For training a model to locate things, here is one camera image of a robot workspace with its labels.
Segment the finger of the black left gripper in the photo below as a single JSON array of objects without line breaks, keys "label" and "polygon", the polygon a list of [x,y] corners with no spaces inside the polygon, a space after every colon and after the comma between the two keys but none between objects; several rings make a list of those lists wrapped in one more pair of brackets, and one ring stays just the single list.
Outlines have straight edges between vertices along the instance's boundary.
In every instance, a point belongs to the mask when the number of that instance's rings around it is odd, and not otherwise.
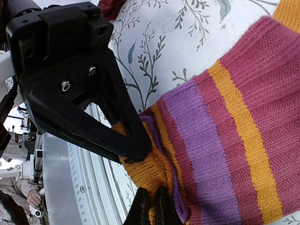
[{"label": "finger of the black left gripper", "polygon": [[114,162],[143,161],[150,137],[133,106],[113,52],[105,48],[18,75],[30,117],[41,133]]}]

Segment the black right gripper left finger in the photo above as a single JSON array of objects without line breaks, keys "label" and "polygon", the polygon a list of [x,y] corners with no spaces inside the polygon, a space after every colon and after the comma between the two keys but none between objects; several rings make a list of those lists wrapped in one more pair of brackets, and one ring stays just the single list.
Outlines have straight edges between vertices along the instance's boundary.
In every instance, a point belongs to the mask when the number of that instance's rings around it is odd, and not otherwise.
[{"label": "black right gripper left finger", "polygon": [[149,192],[139,187],[123,225],[149,225]]}]

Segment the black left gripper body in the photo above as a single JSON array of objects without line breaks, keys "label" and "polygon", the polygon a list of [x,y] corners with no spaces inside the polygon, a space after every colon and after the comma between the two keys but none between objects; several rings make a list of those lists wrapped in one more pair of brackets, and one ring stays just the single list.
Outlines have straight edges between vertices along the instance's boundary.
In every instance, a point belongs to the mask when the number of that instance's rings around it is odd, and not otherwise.
[{"label": "black left gripper body", "polygon": [[41,9],[33,1],[6,1],[5,26],[16,76],[107,47],[113,31],[113,25],[90,2]]}]

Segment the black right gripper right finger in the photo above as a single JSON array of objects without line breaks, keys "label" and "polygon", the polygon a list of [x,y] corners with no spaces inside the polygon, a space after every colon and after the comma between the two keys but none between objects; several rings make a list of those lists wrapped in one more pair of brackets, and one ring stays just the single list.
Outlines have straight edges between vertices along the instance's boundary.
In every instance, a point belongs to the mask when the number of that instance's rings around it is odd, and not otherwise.
[{"label": "black right gripper right finger", "polygon": [[173,200],[165,187],[160,187],[156,192],[155,222],[157,225],[180,225]]}]

